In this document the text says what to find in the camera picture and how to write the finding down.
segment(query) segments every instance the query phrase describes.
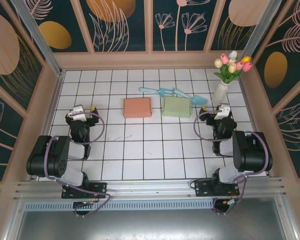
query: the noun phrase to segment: pink box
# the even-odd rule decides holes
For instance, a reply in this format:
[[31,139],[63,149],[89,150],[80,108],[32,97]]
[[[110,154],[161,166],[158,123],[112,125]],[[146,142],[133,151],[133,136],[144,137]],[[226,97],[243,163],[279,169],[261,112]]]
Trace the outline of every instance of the pink box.
[[151,117],[151,97],[125,98],[123,100],[123,116],[126,119]]

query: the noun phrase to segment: black mounting plate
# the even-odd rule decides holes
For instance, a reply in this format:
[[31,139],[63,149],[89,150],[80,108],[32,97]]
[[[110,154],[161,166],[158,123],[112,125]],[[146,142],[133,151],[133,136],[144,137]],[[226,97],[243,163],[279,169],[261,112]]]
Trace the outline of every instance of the black mounting plate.
[[[106,182],[89,182],[89,191],[97,193],[107,192]],[[105,195],[96,195],[98,199],[106,198]],[[94,199],[93,194],[85,193],[79,190],[75,190],[69,186],[62,185],[62,199]]]
[[237,184],[225,184],[219,182],[213,187],[211,178],[200,179],[195,182],[195,195],[197,197],[231,196],[231,192],[239,196]]

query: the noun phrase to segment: light green block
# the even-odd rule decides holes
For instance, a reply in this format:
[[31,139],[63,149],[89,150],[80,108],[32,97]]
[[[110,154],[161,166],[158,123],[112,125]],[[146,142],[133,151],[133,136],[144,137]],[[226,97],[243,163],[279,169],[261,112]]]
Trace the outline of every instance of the light green block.
[[185,97],[165,96],[162,116],[190,118],[191,99]]

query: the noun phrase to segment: flower vase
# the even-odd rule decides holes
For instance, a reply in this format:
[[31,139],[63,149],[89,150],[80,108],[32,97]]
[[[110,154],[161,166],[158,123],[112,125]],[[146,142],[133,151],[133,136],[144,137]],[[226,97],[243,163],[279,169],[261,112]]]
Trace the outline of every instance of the flower vase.
[[212,97],[212,104],[216,107],[220,105],[228,92],[228,89],[230,87],[230,83],[224,83],[222,80],[221,82],[216,86],[216,89],[214,90],[214,94]]

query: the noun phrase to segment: ventilation grille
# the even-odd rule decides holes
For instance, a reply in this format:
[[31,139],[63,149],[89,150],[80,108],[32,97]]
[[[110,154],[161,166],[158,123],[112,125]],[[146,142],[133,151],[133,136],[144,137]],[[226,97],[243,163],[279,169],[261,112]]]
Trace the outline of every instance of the ventilation grille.
[[[25,212],[73,211],[74,202],[28,202]],[[102,202],[80,207],[78,211],[95,210]],[[111,201],[100,211],[212,209],[212,199]]]

